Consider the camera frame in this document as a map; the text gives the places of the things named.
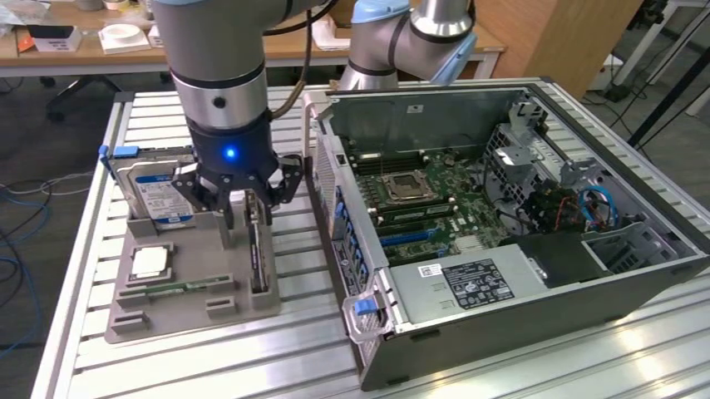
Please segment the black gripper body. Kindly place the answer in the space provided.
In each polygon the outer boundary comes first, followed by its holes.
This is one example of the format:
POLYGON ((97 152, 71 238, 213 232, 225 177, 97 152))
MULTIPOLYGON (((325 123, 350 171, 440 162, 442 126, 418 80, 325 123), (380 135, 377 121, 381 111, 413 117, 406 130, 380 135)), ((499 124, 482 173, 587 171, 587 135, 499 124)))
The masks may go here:
POLYGON ((186 118, 200 177, 229 190, 268 191, 277 169, 268 115, 233 129, 202 126, 186 118))

